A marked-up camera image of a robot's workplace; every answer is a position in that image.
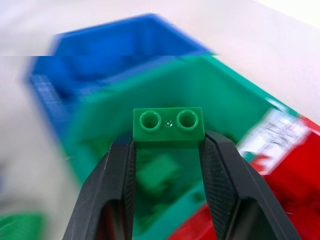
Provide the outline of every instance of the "blue bin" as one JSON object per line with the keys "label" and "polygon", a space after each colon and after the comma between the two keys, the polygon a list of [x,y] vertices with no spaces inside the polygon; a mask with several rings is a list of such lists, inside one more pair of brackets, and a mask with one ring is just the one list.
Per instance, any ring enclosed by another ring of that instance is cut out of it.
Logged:
{"label": "blue bin", "polygon": [[176,56],[211,54],[157,15],[145,14],[58,35],[51,56],[35,60],[29,81],[61,139],[81,96]]}

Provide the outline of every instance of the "green bin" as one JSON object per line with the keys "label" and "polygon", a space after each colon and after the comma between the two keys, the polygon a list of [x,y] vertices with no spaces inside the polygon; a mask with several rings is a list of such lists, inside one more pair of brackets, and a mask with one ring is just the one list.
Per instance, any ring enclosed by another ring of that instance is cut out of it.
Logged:
{"label": "green bin", "polygon": [[[272,103],[297,115],[212,56],[177,57],[81,101],[82,106],[63,142],[69,163],[81,183],[113,140],[130,134],[135,108],[201,107],[204,127],[224,134],[235,144],[270,108],[275,108]],[[148,154],[137,153],[137,169],[150,157]],[[156,158],[161,154],[152,153]],[[167,238],[205,202],[198,150],[169,150],[167,154],[166,161],[172,162],[168,169],[176,172],[179,168],[180,174],[156,200],[137,187],[134,239]]]}

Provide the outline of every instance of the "green object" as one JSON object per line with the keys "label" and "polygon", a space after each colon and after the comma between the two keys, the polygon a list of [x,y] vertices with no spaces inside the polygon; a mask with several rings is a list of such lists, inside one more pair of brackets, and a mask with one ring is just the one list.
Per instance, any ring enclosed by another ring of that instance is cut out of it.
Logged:
{"label": "green object", "polygon": [[[137,108],[201,107],[204,127],[224,134],[235,143],[270,108],[280,105],[297,114],[211,56],[178,57],[81,101],[82,106],[63,142],[81,184],[101,160],[97,156],[106,153],[117,136],[133,130],[133,112]],[[98,144],[96,153],[91,143],[96,140],[101,143],[101,139],[105,142]],[[180,175],[157,201],[137,188],[133,236],[139,240],[164,239],[161,236],[168,236],[174,230],[170,224],[179,226],[201,206],[193,208],[197,195],[188,195],[198,184],[203,187],[198,148],[154,149],[151,153],[138,149],[137,170],[166,153],[179,166]],[[158,204],[162,207],[155,213],[152,210]]]}
{"label": "green object", "polygon": [[41,240],[44,216],[38,213],[18,213],[0,216],[1,240]]}
{"label": "green object", "polygon": [[192,148],[204,139],[201,107],[133,110],[133,140],[137,148]]}
{"label": "green object", "polygon": [[158,199],[179,176],[180,167],[168,154],[161,154],[136,171],[136,180],[146,195]]}

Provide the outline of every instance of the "bin label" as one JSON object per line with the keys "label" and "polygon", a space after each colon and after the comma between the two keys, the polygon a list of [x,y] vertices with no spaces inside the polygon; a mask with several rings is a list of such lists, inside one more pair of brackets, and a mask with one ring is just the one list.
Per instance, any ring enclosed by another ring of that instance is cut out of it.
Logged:
{"label": "bin label", "polygon": [[238,145],[241,156],[261,175],[269,174],[310,132],[305,121],[271,109]]}

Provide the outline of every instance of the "white surface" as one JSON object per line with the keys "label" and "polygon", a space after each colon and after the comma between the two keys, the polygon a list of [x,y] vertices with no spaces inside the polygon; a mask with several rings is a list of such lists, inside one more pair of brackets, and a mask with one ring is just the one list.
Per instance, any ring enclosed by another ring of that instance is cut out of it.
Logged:
{"label": "white surface", "polygon": [[26,56],[46,54],[54,34],[148,12],[162,15],[221,54],[218,58],[240,74],[320,124],[319,29],[258,2],[2,1],[0,161],[9,162],[8,196],[21,200],[5,201],[7,204],[0,204],[0,212],[46,210],[46,239],[62,238],[78,190],[22,84],[28,68]]}
{"label": "white surface", "polygon": [[320,26],[317,0],[256,0],[257,2],[313,26]]}

